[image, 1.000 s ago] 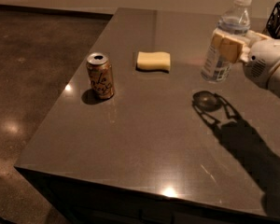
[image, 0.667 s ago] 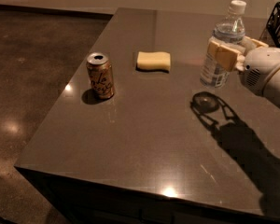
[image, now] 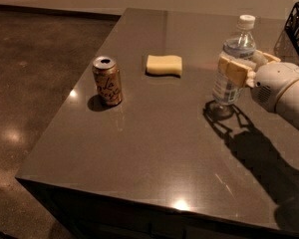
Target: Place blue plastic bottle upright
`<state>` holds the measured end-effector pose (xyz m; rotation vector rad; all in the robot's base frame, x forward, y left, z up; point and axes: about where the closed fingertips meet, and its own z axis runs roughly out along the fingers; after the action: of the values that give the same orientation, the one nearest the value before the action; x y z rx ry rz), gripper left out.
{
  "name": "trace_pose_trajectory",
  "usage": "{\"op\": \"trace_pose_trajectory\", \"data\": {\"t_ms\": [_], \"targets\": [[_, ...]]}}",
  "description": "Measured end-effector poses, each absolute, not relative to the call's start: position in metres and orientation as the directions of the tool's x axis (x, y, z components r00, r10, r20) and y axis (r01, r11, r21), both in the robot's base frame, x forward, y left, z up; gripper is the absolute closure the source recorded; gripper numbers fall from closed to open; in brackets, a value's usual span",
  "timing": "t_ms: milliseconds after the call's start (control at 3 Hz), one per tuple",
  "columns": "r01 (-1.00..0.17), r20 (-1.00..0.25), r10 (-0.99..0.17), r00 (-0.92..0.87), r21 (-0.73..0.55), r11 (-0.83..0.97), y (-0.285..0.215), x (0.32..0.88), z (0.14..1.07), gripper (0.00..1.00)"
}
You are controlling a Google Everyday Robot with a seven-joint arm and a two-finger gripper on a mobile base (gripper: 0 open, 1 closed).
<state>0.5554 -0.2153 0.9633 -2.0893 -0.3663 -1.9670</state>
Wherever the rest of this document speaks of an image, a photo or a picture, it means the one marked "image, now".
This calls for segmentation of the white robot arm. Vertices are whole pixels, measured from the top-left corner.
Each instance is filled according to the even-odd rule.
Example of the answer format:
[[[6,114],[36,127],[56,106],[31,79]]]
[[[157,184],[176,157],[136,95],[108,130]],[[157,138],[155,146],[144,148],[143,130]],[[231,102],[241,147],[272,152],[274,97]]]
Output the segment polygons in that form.
[[[221,52],[218,66],[235,87],[249,88],[257,104],[299,130],[299,66],[258,50],[249,60]]]

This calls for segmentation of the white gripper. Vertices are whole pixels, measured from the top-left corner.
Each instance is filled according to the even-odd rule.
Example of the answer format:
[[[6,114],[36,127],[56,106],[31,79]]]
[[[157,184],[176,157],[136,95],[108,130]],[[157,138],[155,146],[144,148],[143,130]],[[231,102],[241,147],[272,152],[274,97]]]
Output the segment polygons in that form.
[[[254,52],[256,64],[266,64],[254,72],[254,64],[246,60],[230,59],[221,55],[218,68],[236,87],[251,86],[251,97],[255,102],[270,113],[285,91],[299,81],[299,66],[292,63],[280,62],[274,55],[256,50]]]

